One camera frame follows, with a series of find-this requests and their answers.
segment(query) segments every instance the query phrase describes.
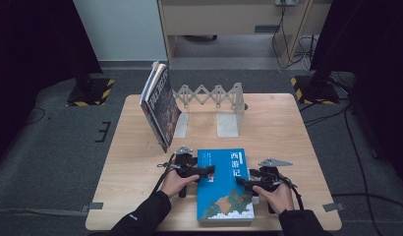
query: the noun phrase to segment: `blue book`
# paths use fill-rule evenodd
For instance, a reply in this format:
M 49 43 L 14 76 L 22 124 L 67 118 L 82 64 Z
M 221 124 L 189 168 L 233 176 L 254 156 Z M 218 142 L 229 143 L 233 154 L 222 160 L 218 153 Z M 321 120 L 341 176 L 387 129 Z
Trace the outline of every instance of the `blue book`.
M 198 183 L 198 221 L 252 221 L 252 193 L 236 183 L 249 179 L 243 148 L 199 149 L 198 167 L 215 166 L 214 175 Z

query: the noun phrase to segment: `person's left hand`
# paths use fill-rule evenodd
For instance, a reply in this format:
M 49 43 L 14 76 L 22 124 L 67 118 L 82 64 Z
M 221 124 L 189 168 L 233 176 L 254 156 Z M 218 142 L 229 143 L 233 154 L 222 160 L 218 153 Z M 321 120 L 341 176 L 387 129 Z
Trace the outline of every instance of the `person's left hand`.
M 192 175 L 187 178 L 181 178 L 175 169 L 170 169 L 165 176 L 160 191 L 164 192 L 168 198 L 177 195 L 187 184 L 195 182 L 200 178 L 199 175 Z

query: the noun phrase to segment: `black sleeve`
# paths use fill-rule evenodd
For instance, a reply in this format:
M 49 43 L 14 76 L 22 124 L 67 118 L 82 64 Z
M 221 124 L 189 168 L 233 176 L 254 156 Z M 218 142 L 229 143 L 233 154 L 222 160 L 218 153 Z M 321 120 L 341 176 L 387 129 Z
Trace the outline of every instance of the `black sleeve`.
M 110 230 L 109 235 L 151 235 L 170 210 L 171 204 L 168 196 L 158 191 L 140 204 L 135 211 L 119 220 Z
M 284 210 L 279 215 L 284 236 L 326 236 L 330 233 L 323 230 L 315 214 L 309 210 Z

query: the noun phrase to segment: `book cover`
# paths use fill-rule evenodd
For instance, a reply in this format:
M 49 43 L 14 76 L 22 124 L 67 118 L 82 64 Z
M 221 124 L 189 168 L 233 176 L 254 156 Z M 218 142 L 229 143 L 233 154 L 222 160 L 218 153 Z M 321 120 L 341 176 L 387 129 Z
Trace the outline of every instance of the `book cover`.
M 157 65 L 153 78 L 148 82 L 143 104 L 151 114 L 154 127 L 159 131 L 165 146 L 169 148 L 181 110 L 170 85 L 168 67 L 165 64 Z
M 215 166 L 214 175 L 198 183 L 198 221 L 252 221 L 252 193 L 236 183 L 249 179 L 243 148 L 199 149 L 198 167 Z
M 152 84 L 152 82 L 153 82 L 153 80 L 155 78 L 155 74 L 156 74 L 156 71 L 158 70 L 159 64 L 160 64 L 159 62 L 154 62 L 152 64 L 152 70 L 151 70 L 151 72 L 149 74 L 148 79 L 146 80 L 143 92 L 141 94 L 140 106 L 141 106 L 141 109 L 144 112 L 144 115 L 146 117 L 146 120 L 149 123 L 150 128 L 152 129 L 153 133 L 156 136 L 156 139 L 158 140 L 158 143 L 161 145 L 162 149 L 165 152 L 167 152 L 168 146 L 165 143 L 164 139 L 162 138 L 161 131 L 159 130 L 159 128 L 158 128 L 158 126 L 157 126 L 157 124 L 155 122 L 154 117 L 152 117 L 152 114 L 151 114 L 151 112 L 149 110 L 147 102 L 145 102 L 146 95 L 148 94 L 148 90 L 149 90 L 149 88 L 150 88 L 150 86 L 151 86 L 151 84 Z

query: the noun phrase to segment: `hand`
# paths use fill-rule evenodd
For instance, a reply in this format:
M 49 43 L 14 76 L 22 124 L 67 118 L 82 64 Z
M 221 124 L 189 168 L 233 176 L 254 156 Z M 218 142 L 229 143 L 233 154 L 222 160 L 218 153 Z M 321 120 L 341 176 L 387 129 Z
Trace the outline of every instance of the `hand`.
M 293 197 L 291 196 L 291 189 L 286 184 L 280 184 L 274 192 L 268 192 L 260 186 L 253 186 L 253 190 L 259 195 L 266 198 L 269 205 L 275 211 L 280 214 L 284 210 L 293 210 Z
M 181 178 L 175 169 L 170 169 L 168 174 L 165 176 L 160 190 L 171 199 L 173 196 L 177 195 L 187 184 L 195 182 L 199 178 L 199 175 Z

